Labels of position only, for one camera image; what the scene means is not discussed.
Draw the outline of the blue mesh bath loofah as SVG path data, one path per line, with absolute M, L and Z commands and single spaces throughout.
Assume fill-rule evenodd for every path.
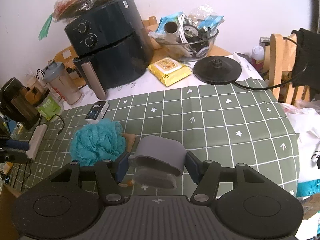
M 80 166 L 93 166 L 101 160 L 116 160 L 125 152 L 123 127 L 117 121 L 100 120 L 76 131 L 70 144 L 71 159 Z

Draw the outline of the tan drawstring pouch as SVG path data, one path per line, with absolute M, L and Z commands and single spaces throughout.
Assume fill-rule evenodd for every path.
M 123 133 L 122 137 L 125 138 L 126 146 L 125 150 L 129 153 L 132 152 L 132 148 L 135 144 L 136 135 L 135 134 L 129 134 L 129 133 Z

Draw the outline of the white power bank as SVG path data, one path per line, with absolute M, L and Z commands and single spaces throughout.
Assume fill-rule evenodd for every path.
M 33 132 L 33 135 L 31 136 L 31 139 L 29 141 L 29 150 L 27 150 L 26 152 L 26 155 L 29 159 L 36 159 L 37 152 L 47 128 L 48 126 L 46 124 L 42 124 L 40 126 L 37 126 L 35 131 Z

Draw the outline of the black electric kettle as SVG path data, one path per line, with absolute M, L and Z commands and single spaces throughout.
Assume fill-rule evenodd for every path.
M 40 113 L 25 98 L 27 89 L 15 77 L 1 88 L 1 112 L 15 122 L 31 129 L 38 122 Z

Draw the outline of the green checkered tablecloth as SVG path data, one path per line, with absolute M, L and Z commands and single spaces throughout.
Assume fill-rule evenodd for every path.
M 104 118 L 120 122 L 123 131 L 136 135 L 136 144 L 148 135 L 179 141 L 200 160 L 225 167 L 245 163 L 280 187 L 296 194 L 299 175 L 297 136 L 271 91 L 242 90 L 234 85 L 194 85 L 137 94 L 125 88 L 111 90 Z M 69 146 L 97 99 L 86 92 L 82 105 L 64 110 L 62 121 L 48 128 L 36 159 L 15 164 L 9 185 L 24 192 L 69 161 Z

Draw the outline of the black tissue packet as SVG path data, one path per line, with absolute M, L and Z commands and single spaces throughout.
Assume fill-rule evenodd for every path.
M 103 119 L 109 108 L 107 101 L 96 101 L 93 106 L 89 109 L 85 121 L 89 124 L 97 124 Z

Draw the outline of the black kettle base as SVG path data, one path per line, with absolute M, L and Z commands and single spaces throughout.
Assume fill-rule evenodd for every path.
M 195 63 L 193 73 L 209 85 L 227 85 L 240 77 L 242 68 L 238 62 L 226 56 L 209 56 Z

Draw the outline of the yellow wet wipes pack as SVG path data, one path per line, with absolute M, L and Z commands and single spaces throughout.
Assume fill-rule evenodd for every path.
M 150 64 L 148 69 L 166 87 L 169 87 L 192 74 L 189 66 L 170 57 Z

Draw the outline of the white plastic bag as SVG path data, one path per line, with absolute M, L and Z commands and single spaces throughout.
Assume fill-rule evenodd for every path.
M 299 182 L 319 179 L 319 113 L 313 108 L 280 105 L 298 135 Z

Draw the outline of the black air fryer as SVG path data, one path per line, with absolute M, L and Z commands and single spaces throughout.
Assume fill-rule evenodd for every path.
M 154 50 L 134 0 L 112 0 L 65 27 L 73 62 L 97 98 L 140 78 Z

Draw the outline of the glass bowl of clutter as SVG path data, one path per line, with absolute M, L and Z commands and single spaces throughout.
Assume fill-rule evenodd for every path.
M 223 16 L 195 9 L 164 16 L 148 36 L 165 49 L 168 56 L 180 62 L 194 62 L 206 57 L 217 35 Z

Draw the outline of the wooden chair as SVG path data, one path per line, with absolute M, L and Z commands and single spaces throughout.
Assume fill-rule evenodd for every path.
M 283 37 L 280 34 L 272 34 L 270 39 L 269 85 L 275 86 L 282 82 L 285 83 L 281 86 L 285 89 L 283 95 L 280 94 L 280 88 L 272 89 L 272 93 L 279 101 L 291 105 L 295 105 L 299 99 L 311 101 L 313 95 L 309 86 L 293 87 L 292 83 L 308 66 L 306 63 L 305 68 L 299 74 L 292 75 L 297 49 L 303 52 L 297 43 L 296 35 L 291 34 L 288 37 Z

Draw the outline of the black garment on chair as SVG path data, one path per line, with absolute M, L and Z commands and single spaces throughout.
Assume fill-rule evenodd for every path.
M 292 34 L 296 35 L 297 43 L 303 49 L 303 52 L 297 49 L 292 75 L 299 74 L 308 63 L 306 70 L 293 80 L 293 87 L 309 86 L 312 95 L 319 94 L 319 34 L 303 28 L 293 30 Z

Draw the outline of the snack bag on fryer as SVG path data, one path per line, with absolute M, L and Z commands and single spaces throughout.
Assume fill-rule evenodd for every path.
M 47 37 L 52 21 L 70 20 L 88 12 L 89 10 L 111 0 L 60 0 L 56 1 L 53 13 L 47 18 L 38 39 Z

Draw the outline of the flat cardboard against wall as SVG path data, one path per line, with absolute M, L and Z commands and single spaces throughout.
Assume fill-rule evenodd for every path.
M 67 48 L 58 52 L 54 56 L 53 61 L 62 62 L 63 64 L 65 64 L 65 63 L 69 62 L 70 60 L 74 59 L 75 57 L 77 57 L 77 53 L 75 52 L 73 46 L 68 46 Z

